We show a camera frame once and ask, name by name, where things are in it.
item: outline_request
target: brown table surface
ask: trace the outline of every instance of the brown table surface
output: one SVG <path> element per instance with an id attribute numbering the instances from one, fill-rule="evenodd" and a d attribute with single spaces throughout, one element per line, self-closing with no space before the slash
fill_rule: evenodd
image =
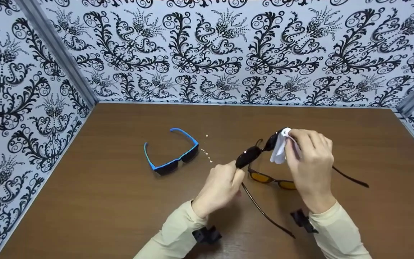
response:
<path id="1" fill-rule="evenodd" d="M 319 131 L 334 142 L 335 166 L 370 189 L 333 173 L 332 191 L 360 229 L 373 258 L 414 258 L 414 139 L 391 110 L 210 105 L 99 104 L 0 254 L 5 258 L 132 258 L 181 203 L 197 195 L 209 169 L 228 163 L 259 138 L 289 126 Z M 194 161 L 166 177 L 163 164 L 200 143 Z M 289 179 L 286 165 L 263 154 L 254 168 Z M 323 258 L 289 212 L 304 208 L 296 191 L 247 178 L 269 223 L 243 192 L 211 216 L 223 238 L 196 246 L 187 258 Z"/>

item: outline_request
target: black clip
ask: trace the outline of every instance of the black clip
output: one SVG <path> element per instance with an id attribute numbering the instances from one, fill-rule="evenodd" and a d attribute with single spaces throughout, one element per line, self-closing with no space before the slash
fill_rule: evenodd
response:
<path id="1" fill-rule="evenodd" d="M 309 222 L 309 217 L 304 216 L 303 210 L 299 209 L 292 213 L 290 213 L 292 218 L 294 219 L 295 223 L 299 227 L 304 227 L 307 233 L 317 233 L 319 234 L 319 231 L 317 231 L 312 224 Z"/>
<path id="2" fill-rule="evenodd" d="M 203 227 L 193 231 L 192 234 L 198 243 L 207 243 L 209 245 L 216 243 L 221 238 L 221 234 L 217 231 L 215 226 L 212 226 L 209 230 L 206 227 Z"/>

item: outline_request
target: blue frame sunglasses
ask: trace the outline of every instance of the blue frame sunglasses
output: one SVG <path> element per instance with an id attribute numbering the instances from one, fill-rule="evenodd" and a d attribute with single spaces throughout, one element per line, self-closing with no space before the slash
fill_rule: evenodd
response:
<path id="1" fill-rule="evenodd" d="M 187 136 L 189 139 L 191 139 L 194 146 L 191 149 L 189 149 L 188 151 L 186 151 L 184 154 L 182 154 L 179 158 L 174 159 L 174 160 L 172 160 L 172 161 L 170 161 L 166 164 L 163 164 L 163 165 L 160 165 L 160 166 L 155 166 L 151 162 L 150 158 L 148 157 L 148 153 L 146 153 L 146 146 L 148 145 L 148 142 L 145 142 L 145 144 L 143 146 L 143 149 L 145 151 L 146 160 L 148 160 L 148 163 L 151 166 L 151 169 L 153 169 L 156 173 L 158 173 L 161 176 L 167 175 L 167 174 L 173 172 L 174 170 L 176 170 L 178 168 L 178 162 L 180 160 L 182 160 L 184 163 L 188 163 L 191 160 L 193 160 L 197 156 L 197 154 L 199 153 L 199 143 L 192 136 L 190 136 L 188 133 L 183 131 L 181 128 L 171 128 L 170 131 L 171 132 L 180 131 L 185 136 Z"/>

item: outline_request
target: wrist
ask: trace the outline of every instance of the wrist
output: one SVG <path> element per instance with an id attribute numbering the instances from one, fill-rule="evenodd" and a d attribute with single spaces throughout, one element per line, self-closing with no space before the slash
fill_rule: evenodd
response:
<path id="1" fill-rule="evenodd" d="M 303 201 L 313 214 L 324 213 L 332 208 L 336 203 L 336 199 L 331 193 L 326 195 L 311 195 L 303 197 Z"/>
<path id="2" fill-rule="evenodd" d="M 198 199 L 194 199 L 191 202 L 191 208 L 199 218 L 206 218 L 210 213 L 206 210 L 206 206 L 202 204 Z"/>

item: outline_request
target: sunglasses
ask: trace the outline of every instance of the sunglasses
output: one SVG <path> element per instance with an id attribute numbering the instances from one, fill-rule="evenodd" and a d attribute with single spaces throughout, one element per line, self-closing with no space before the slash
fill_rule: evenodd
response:
<path id="1" fill-rule="evenodd" d="M 183 133 L 185 136 L 187 136 L 189 139 L 191 139 L 191 141 L 193 142 L 194 146 L 189 149 L 188 151 L 186 151 L 184 154 L 182 154 L 179 158 L 174 159 L 166 164 L 160 165 L 160 166 L 155 166 L 150 158 L 148 157 L 148 153 L 146 152 L 146 147 L 148 146 L 148 142 L 145 142 L 143 149 L 145 152 L 145 156 L 146 156 L 146 160 L 148 160 L 149 165 L 151 166 L 151 169 L 153 169 L 156 173 L 158 173 L 160 176 L 164 176 L 167 175 L 171 172 L 173 172 L 174 170 L 176 170 L 178 168 L 178 163 L 180 160 L 182 160 L 184 163 L 188 163 L 191 160 L 193 160 L 197 154 L 199 153 L 199 143 L 192 137 L 190 136 L 188 133 L 186 133 L 185 131 L 183 131 L 180 128 L 171 128 L 170 129 L 171 132 L 173 131 L 179 131 L 181 133 Z"/>
<path id="2" fill-rule="evenodd" d="M 263 141 L 263 139 L 259 139 L 255 146 L 259 146 L 259 144 Z M 289 180 L 276 180 L 266 174 L 262 174 L 254 169 L 252 169 L 252 163 L 248 164 L 247 169 L 248 175 L 251 179 L 261 182 L 261 183 L 270 183 L 270 182 L 276 182 L 279 187 L 285 190 L 296 190 L 295 183 L 293 181 Z"/>
<path id="3" fill-rule="evenodd" d="M 261 143 L 262 139 L 258 140 L 257 143 L 255 144 L 255 146 L 252 146 L 252 147 L 248 148 L 246 151 L 244 151 L 242 154 L 240 154 L 240 156 L 236 159 L 235 166 L 237 168 L 242 169 L 244 166 L 246 166 L 248 164 L 249 165 L 248 166 L 248 172 L 249 172 L 251 178 L 253 180 L 255 180 L 255 181 L 258 181 L 258 182 L 263 182 L 263 183 L 277 182 L 278 184 L 279 184 L 280 181 L 283 181 L 283 182 L 291 182 L 291 181 L 286 181 L 286 180 L 276 180 L 276 179 L 274 179 L 274 178 L 272 178 L 270 176 L 267 176 L 265 174 L 261 174 L 260 172 L 257 172 L 257 171 L 255 171 L 255 170 L 253 170 L 253 169 L 250 168 L 250 164 L 253 161 L 255 161 L 261 155 L 261 153 L 263 153 L 263 151 L 271 151 L 271 150 L 274 150 L 274 148 L 276 147 L 277 137 L 279 136 L 279 134 L 281 133 L 282 130 L 283 129 L 281 129 L 279 131 L 276 131 L 271 137 L 269 137 L 268 141 L 266 141 L 266 144 L 264 145 L 264 148 L 262 148 L 262 149 L 260 149 L 260 147 L 258 146 L 258 144 Z M 332 166 L 332 168 L 335 171 L 337 171 L 340 175 L 342 175 L 343 177 L 351 180 L 352 182 L 355 182 L 355 183 L 360 184 L 360 185 L 362 185 L 364 187 L 370 188 L 367 183 L 362 182 L 362 181 L 359 181 L 359 180 L 354 179 L 354 178 L 352 178 L 352 177 L 350 177 L 348 175 L 343 174 L 340 170 L 338 170 L 334 166 Z M 242 185 L 243 189 L 245 190 L 245 192 L 247 193 L 247 195 L 250 198 L 250 200 L 255 205 L 255 207 L 260 211 L 260 213 L 269 222 L 271 222 L 277 228 L 280 228 L 285 233 L 289 234 L 289 236 L 291 236 L 293 238 L 296 238 L 295 235 L 291 231 L 289 231 L 288 229 L 284 228 L 283 226 L 277 224 L 268 215 L 266 215 L 266 213 L 260 208 L 260 206 L 258 205 L 258 203 L 255 201 L 255 199 L 252 197 L 252 195 L 250 194 L 250 192 L 247 190 L 247 187 L 245 186 L 245 184 L 242 183 L 241 185 Z"/>

